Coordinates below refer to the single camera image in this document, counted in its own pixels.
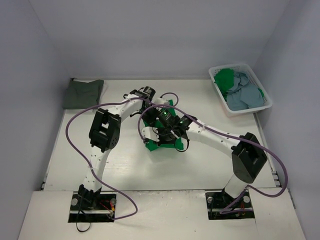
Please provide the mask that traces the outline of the grey t shirt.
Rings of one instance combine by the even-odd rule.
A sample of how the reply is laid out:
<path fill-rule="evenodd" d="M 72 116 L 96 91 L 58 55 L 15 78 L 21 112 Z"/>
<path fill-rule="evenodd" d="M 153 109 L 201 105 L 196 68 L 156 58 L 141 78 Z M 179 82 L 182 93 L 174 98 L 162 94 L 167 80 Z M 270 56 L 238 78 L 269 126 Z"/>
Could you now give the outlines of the grey t shirt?
<path fill-rule="evenodd" d="M 104 81 L 97 79 L 90 82 L 71 80 L 66 89 L 62 108 L 64 110 L 81 110 L 100 103 Z"/>

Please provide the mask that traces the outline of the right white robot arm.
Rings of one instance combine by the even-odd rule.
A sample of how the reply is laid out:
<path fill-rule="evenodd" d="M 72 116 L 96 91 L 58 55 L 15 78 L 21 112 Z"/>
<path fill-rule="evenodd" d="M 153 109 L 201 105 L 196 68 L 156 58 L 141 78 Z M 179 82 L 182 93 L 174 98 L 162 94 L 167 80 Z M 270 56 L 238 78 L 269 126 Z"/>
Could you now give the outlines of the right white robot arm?
<path fill-rule="evenodd" d="M 213 127 L 194 116 L 174 116 L 168 110 L 162 110 L 157 118 L 164 126 L 160 133 L 166 135 L 161 140 L 169 141 L 178 137 L 199 142 L 231 158 L 233 175 L 221 193 L 221 200 L 227 206 L 239 201 L 239 195 L 255 181 L 268 160 L 264 150 L 259 147 L 257 137 L 250 132 L 234 138 L 227 132 L 216 134 Z"/>

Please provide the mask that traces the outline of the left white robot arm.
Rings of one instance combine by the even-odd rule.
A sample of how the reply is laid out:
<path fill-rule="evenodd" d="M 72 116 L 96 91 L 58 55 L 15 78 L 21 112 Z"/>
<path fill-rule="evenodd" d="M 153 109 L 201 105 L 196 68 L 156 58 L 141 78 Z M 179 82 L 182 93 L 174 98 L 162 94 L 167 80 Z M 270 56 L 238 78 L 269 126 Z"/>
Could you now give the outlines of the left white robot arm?
<path fill-rule="evenodd" d="M 146 86 L 143 89 L 132 90 L 121 105 L 114 105 L 108 109 L 99 108 L 95 113 L 89 139 L 91 153 L 89 167 L 83 183 L 79 186 L 78 196 L 85 210 L 94 210 L 100 204 L 102 190 L 101 180 L 107 158 L 120 139 L 122 122 L 133 113 L 142 113 L 152 101 L 156 91 Z"/>

